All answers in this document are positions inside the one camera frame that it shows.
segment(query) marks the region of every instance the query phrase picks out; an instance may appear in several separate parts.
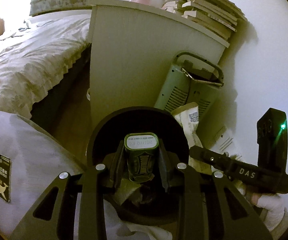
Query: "wooden floor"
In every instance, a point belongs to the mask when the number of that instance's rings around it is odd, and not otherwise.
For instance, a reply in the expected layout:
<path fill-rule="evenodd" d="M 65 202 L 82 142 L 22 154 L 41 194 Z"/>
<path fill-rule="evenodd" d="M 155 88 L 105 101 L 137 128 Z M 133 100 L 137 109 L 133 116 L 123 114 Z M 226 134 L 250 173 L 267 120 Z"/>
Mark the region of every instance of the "wooden floor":
<path fill-rule="evenodd" d="M 85 67 L 64 99 L 50 134 L 79 161 L 86 165 L 85 152 L 91 136 L 90 102 L 86 92 L 90 87 L 90 69 Z M 160 226 L 176 238 L 177 223 Z"/>

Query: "heater handle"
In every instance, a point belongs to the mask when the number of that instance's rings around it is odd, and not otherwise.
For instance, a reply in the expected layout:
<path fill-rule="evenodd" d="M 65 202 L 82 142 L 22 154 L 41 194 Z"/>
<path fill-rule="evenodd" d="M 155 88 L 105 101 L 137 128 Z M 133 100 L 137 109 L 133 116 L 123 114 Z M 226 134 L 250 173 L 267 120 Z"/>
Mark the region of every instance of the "heater handle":
<path fill-rule="evenodd" d="M 216 65 L 216 64 L 213 64 L 212 62 L 208 61 L 207 59 L 203 58 L 202 56 L 199 56 L 199 55 L 196 55 L 196 54 L 193 54 L 191 52 L 187 52 L 187 51 L 183 51 L 183 52 L 180 52 L 178 53 L 175 58 L 173 59 L 173 65 L 175 65 L 177 63 L 177 60 L 179 59 L 180 56 L 182 55 L 189 55 L 191 57 L 194 57 L 196 59 L 199 59 L 205 63 L 207 63 L 208 65 L 210 65 L 211 67 L 215 68 L 217 71 L 218 71 L 218 80 L 220 81 L 221 84 L 223 84 L 223 80 L 224 80 L 224 74 L 223 74 L 223 71 L 221 70 L 221 68 Z"/>

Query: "tin can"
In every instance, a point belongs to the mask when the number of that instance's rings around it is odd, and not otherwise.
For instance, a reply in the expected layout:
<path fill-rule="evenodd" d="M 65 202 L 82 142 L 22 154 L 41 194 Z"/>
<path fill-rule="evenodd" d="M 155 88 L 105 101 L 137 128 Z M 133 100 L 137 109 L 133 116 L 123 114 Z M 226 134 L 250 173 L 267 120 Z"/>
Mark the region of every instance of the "tin can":
<path fill-rule="evenodd" d="M 142 183 L 152 177 L 159 142 L 154 133 L 131 133 L 124 138 L 129 178 Z"/>

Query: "white label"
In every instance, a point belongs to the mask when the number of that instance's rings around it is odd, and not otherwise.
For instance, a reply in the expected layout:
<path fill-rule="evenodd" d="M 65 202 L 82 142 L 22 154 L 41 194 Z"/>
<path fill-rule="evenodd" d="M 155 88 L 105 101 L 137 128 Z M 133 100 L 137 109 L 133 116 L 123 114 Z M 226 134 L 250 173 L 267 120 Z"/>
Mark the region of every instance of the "white label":
<path fill-rule="evenodd" d="M 154 148 L 157 145 L 156 138 L 153 135 L 131 135 L 127 138 L 127 146 L 130 149 Z"/>

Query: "bed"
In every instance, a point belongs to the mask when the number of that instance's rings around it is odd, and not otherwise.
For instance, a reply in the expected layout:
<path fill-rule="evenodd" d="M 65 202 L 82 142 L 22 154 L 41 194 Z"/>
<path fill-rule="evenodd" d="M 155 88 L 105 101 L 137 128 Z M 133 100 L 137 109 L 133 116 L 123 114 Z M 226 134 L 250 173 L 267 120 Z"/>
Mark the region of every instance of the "bed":
<path fill-rule="evenodd" d="M 79 72 L 89 67 L 91 50 L 90 11 L 54 14 L 0 36 L 0 111 L 30 118 L 45 130 Z"/>

